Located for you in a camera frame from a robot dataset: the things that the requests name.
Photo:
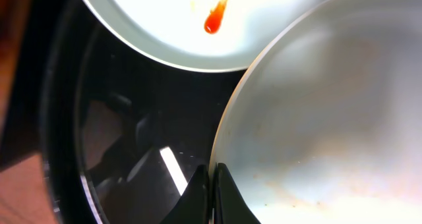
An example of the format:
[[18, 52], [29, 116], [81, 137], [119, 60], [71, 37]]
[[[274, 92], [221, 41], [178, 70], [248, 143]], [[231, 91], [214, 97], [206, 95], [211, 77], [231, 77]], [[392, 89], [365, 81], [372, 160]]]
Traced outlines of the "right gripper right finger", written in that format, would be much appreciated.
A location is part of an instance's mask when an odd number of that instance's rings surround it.
[[246, 205], [226, 164], [217, 164], [213, 185], [214, 224], [260, 224]]

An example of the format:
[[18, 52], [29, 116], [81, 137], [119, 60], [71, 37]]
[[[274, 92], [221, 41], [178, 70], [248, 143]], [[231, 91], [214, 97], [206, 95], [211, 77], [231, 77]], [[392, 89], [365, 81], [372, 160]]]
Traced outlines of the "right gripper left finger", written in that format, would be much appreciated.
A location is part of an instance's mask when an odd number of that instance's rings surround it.
[[207, 224], [208, 183], [208, 169], [199, 165], [179, 201], [160, 224]]

